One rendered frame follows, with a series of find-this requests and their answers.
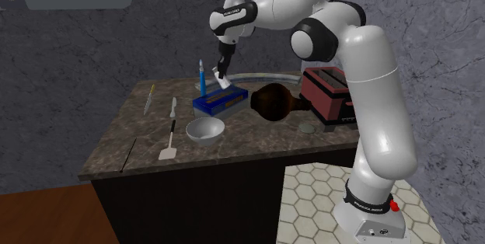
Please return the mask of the small white slanted piece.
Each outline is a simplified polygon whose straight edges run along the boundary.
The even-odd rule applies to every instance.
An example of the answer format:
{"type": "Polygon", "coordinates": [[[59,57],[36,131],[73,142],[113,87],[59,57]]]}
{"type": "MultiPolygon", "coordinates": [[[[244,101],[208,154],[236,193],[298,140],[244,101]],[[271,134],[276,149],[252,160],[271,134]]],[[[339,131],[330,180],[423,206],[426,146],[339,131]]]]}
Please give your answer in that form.
{"type": "Polygon", "coordinates": [[[227,89],[231,85],[231,82],[227,79],[227,77],[219,72],[217,66],[213,67],[212,71],[214,72],[215,80],[218,82],[222,89],[227,89]]]}

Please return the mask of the blue pen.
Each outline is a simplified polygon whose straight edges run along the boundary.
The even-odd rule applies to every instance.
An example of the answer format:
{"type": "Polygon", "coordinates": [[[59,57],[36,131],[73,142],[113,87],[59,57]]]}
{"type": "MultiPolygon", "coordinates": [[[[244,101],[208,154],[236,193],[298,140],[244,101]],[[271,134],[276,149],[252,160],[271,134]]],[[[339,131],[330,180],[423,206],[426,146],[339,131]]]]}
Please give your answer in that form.
{"type": "Polygon", "coordinates": [[[205,84],[205,75],[204,75],[204,65],[201,59],[199,60],[199,77],[200,77],[200,93],[201,93],[201,96],[205,96],[206,84],[205,84]]]}

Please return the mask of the grey curved strip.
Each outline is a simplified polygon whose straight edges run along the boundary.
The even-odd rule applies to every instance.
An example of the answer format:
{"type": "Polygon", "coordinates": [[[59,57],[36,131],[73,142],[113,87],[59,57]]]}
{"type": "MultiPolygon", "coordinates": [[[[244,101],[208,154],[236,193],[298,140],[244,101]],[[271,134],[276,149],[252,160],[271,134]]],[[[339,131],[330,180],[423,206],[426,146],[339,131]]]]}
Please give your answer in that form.
{"type": "Polygon", "coordinates": [[[299,75],[288,75],[281,73],[240,73],[228,75],[228,80],[233,83],[243,82],[280,82],[298,85],[301,81],[299,75]]]}

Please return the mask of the blue box with yellow print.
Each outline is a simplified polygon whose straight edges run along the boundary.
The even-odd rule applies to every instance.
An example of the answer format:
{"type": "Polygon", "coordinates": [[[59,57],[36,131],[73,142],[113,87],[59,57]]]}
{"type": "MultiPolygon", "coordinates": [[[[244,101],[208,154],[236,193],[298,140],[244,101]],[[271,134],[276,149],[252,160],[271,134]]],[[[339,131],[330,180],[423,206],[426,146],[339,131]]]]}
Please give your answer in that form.
{"type": "Polygon", "coordinates": [[[249,91],[231,85],[227,89],[217,89],[193,100],[194,116],[216,117],[225,120],[231,115],[247,108],[249,91]]]}

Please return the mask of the dark brown vase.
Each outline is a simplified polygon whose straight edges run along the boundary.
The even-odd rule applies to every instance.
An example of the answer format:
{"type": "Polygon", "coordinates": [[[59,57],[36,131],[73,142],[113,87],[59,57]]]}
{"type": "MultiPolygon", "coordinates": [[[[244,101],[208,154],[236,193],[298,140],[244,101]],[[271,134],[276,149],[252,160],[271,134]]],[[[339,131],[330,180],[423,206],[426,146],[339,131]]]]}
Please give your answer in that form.
{"type": "Polygon", "coordinates": [[[306,99],[295,98],[284,85],[270,83],[252,93],[250,107],[265,120],[279,121],[291,111],[311,110],[312,104],[306,99]]]}

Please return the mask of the grey bowl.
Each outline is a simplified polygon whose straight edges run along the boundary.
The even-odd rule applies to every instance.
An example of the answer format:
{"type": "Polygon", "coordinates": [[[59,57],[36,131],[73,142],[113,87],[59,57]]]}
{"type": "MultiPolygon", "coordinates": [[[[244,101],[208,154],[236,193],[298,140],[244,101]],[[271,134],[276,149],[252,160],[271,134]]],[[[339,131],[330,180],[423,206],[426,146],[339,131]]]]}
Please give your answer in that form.
{"type": "Polygon", "coordinates": [[[224,122],[215,117],[197,118],[186,127],[189,139],[203,146],[213,145],[222,136],[224,130],[224,122]]]}

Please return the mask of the red toaster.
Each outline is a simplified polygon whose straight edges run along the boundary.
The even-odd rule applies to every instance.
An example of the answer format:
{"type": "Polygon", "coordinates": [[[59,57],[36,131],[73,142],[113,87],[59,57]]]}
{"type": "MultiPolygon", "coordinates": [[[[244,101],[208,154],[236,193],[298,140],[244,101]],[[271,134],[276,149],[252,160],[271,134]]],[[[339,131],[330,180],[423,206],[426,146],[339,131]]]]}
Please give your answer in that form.
{"type": "Polygon", "coordinates": [[[356,117],[345,74],[337,67],[306,68],[302,74],[301,99],[325,126],[355,124],[356,117]]]}

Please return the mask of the dark counter cabinet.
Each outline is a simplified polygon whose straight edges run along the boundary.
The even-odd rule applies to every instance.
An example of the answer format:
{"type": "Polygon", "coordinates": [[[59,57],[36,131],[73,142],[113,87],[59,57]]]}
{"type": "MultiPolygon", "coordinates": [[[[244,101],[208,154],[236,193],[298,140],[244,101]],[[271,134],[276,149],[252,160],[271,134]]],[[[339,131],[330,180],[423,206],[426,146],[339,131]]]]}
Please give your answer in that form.
{"type": "Polygon", "coordinates": [[[351,146],[92,185],[120,244],[276,244],[286,167],[352,167],[355,154],[351,146]]]}

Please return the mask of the hexagon patterned robot stand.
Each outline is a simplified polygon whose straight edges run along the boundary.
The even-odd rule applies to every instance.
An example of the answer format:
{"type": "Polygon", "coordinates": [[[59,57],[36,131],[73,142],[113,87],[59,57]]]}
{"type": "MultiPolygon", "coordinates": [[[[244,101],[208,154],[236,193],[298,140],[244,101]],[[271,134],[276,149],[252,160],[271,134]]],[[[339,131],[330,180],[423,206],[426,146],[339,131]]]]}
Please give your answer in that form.
{"type": "MultiPolygon", "coordinates": [[[[350,168],[321,163],[288,166],[276,244],[358,244],[333,216],[350,174],[350,168]]],[[[445,244],[418,192],[407,181],[397,181],[392,194],[410,230],[411,244],[445,244]]]]}

